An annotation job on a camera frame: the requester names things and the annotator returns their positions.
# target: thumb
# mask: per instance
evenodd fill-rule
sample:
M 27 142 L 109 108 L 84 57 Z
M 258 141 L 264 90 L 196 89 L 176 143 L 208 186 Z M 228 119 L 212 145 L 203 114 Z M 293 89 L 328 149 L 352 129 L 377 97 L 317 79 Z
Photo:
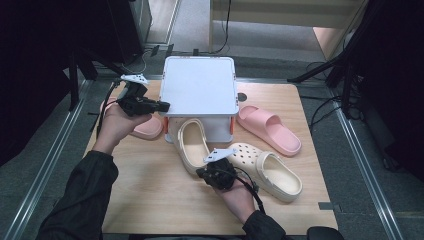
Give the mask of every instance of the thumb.
M 136 116 L 134 119 L 134 122 L 136 123 L 136 125 L 140 125 L 142 123 L 149 121 L 150 119 L 152 119 L 152 117 L 153 116 L 151 114 Z

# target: wire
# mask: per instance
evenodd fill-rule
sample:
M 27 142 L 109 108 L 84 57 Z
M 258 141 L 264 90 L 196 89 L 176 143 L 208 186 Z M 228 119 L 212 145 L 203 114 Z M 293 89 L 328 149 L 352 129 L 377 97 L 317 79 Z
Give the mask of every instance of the wire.
M 252 182 L 252 184 L 254 183 L 253 180 L 252 180 L 252 178 L 249 176 L 249 174 L 247 174 L 246 171 L 244 171 L 243 169 L 238 168 L 238 167 L 234 167 L 234 168 L 240 170 L 241 172 L 243 172 L 249 178 L 249 180 Z
M 141 73 L 143 73 L 145 70 L 146 70 L 146 68 L 147 68 L 147 62 L 146 62 L 146 60 L 144 59 L 144 55 L 146 54 L 146 53 L 148 53 L 148 52 L 151 52 L 152 50 L 147 50 L 147 51 L 145 51 L 142 55 L 141 55 L 141 60 L 142 60 L 142 63 L 144 64 L 144 67 L 143 67 L 143 69 L 142 70 L 140 70 L 140 71 L 138 71 L 138 72 L 134 72 L 134 71 L 132 71 L 132 70 L 130 70 L 130 69 L 128 69 L 127 67 L 125 67 L 124 66 L 124 64 L 122 64 L 121 66 L 122 66 L 122 68 L 124 68 L 125 70 L 127 70 L 128 72 L 130 72 L 130 73 L 132 73 L 132 74 L 141 74 Z
M 228 174 L 228 175 L 230 175 L 230 176 L 233 176 L 233 177 L 235 177 L 237 180 L 239 180 L 246 188 L 247 188 L 247 190 L 252 194 L 252 196 L 253 196 L 253 198 L 255 198 L 255 200 L 256 200 L 256 203 L 258 204 L 258 207 L 259 207 L 259 210 L 263 213 L 263 214 L 266 214 L 265 213 L 265 208 L 264 208 L 264 205 L 263 205 L 263 202 L 262 202 L 262 200 L 261 200 L 261 198 L 259 197 L 259 195 L 256 193 L 256 191 L 255 191 L 255 189 L 253 189 L 253 187 L 252 186 L 250 186 L 250 184 L 249 183 L 247 183 L 246 181 L 244 181 L 243 179 L 241 179 L 239 176 L 237 176 L 237 175 L 234 175 L 234 174 L 232 174 L 231 172 L 228 172 L 228 171 L 225 171 L 225 170 L 221 170 L 221 169 L 216 169 L 216 168 L 213 168 L 212 170 L 214 170 L 214 171 L 217 171 L 217 172 L 223 172 L 223 173 L 226 173 L 226 174 Z M 252 182 L 252 184 L 253 184 L 253 181 L 251 180 L 251 178 L 250 178 L 250 176 L 249 176 L 249 174 L 247 174 L 245 171 L 243 171 L 248 177 L 249 177 L 249 179 L 250 179 L 250 181 Z
M 311 62 L 311 63 L 309 63 L 307 66 L 306 66 L 306 72 L 309 72 L 309 67 L 312 65 L 312 64 L 317 64 L 317 63 L 320 63 L 320 64 L 324 64 L 325 62 Z M 317 78 L 317 77 L 315 77 L 315 76 L 312 76 L 312 78 L 313 79 L 316 79 L 316 80 L 321 80 L 321 81 L 324 81 L 324 80 L 326 80 L 327 79 L 327 74 L 325 73 L 325 71 L 322 71 L 322 74 L 324 75 L 324 77 L 325 78 Z
M 227 21 L 226 21 L 225 30 L 224 30 L 224 33 L 225 33 L 225 42 L 224 42 L 224 44 L 222 45 L 222 47 L 220 49 L 218 49 L 216 51 L 213 51 L 213 52 L 201 52 L 202 54 L 205 54 L 205 53 L 206 54 L 218 54 L 227 45 L 227 42 L 228 42 L 228 22 L 230 21 L 230 12 L 231 12 L 231 0 L 229 0 L 229 2 L 228 2 Z
M 327 100 L 328 97 L 312 97 L 312 96 L 304 96 L 304 95 L 299 95 L 300 98 L 305 98 L 305 99 L 312 99 L 312 100 Z
M 322 121 L 324 118 L 327 118 L 328 116 L 330 116 L 331 115 L 331 113 L 333 113 L 336 109 L 338 109 L 338 108 L 340 108 L 340 107 L 338 107 L 338 108 L 336 108 L 336 109 L 333 109 L 333 110 L 331 110 L 329 113 L 327 113 L 327 114 L 325 114 L 323 117 L 321 117 L 318 121 L 316 121 L 316 122 L 314 122 L 314 119 L 315 119 L 315 116 L 316 116 L 316 114 L 318 113 L 318 111 L 322 108 L 322 107 L 324 107 L 327 103 L 329 103 L 329 102 L 331 102 L 331 101 L 341 101 L 341 96 L 335 96 L 335 97 L 332 97 L 332 98 L 329 98 L 329 99 L 327 99 L 324 103 L 322 103 L 316 110 L 315 110 L 315 112 L 314 112 L 314 114 L 312 115 L 312 119 L 311 119 L 311 124 L 309 124 L 309 131 L 310 131 L 310 133 L 311 133 L 311 135 L 312 135 L 312 133 L 313 133 L 313 127 L 314 127 L 314 125 L 315 124 L 317 124 L 318 122 L 320 122 L 320 121 Z
M 106 112 L 106 107 L 109 105 L 108 104 L 108 100 L 110 95 L 112 94 L 112 91 L 119 86 L 120 80 L 119 81 L 113 81 L 112 86 L 110 87 L 109 91 L 106 94 L 105 100 L 103 101 L 103 107 L 102 107 L 102 111 L 100 112 L 100 116 L 99 116 L 99 124 L 97 125 L 97 129 L 96 129 L 96 138 L 99 137 L 100 134 L 100 130 L 102 129 L 102 124 L 103 124 L 103 117 L 105 115 Z

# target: wooden table surface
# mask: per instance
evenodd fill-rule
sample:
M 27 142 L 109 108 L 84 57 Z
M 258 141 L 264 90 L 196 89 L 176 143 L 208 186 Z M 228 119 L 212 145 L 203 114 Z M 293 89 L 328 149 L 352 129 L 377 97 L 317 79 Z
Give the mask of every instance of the wooden table surface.
M 151 81 L 145 96 L 157 100 L 161 81 Z M 244 105 L 274 112 L 301 140 L 302 149 L 284 162 L 303 182 L 303 192 L 292 203 L 283 203 L 259 191 L 267 214 L 289 235 L 306 235 L 311 226 L 337 229 L 332 210 L 320 210 L 319 202 L 330 202 L 318 158 L 308 130 L 297 88 L 291 84 L 238 83 L 238 92 L 247 95 Z M 120 93 L 116 89 L 112 96 Z M 95 141 L 92 135 L 87 151 Z M 234 142 L 245 142 L 261 150 L 274 151 L 260 138 L 235 124 Z M 224 148 L 228 144 L 208 144 Z M 128 136 L 113 153 L 119 177 L 113 185 L 103 224 L 105 233 L 140 234 L 244 234 L 242 224 L 202 179 L 185 170 L 174 145 L 164 133 L 153 141 Z

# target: person's right hand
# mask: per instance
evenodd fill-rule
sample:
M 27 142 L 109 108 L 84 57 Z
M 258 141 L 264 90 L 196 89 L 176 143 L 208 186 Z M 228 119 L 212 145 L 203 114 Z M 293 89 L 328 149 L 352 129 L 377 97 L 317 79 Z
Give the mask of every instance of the person's right hand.
M 235 180 L 229 190 L 219 190 L 214 188 L 216 194 L 220 196 L 227 208 L 244 224 L 249 216 L 255 211 L 253 196 L 239 180 Z
M 111 104 L 105 112 L 103 126 L 92 150 L 112 154 L 116 145 L 137 125 L 151 118 L 151 114 L 129 117 L 117 103 Z

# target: black jacket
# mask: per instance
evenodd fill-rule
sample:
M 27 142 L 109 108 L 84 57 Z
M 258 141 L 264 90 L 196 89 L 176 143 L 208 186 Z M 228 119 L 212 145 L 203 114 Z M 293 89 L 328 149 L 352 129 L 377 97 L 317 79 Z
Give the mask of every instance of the black jacket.
M 90 151 L 74 168 L 65 194 L 42 222 L 37 239 L 99 239 L 112 184 L 118 177 L 113 157 Z M 243 226 L 247 239 L 285 239 L 284 229 L 255 211 Z

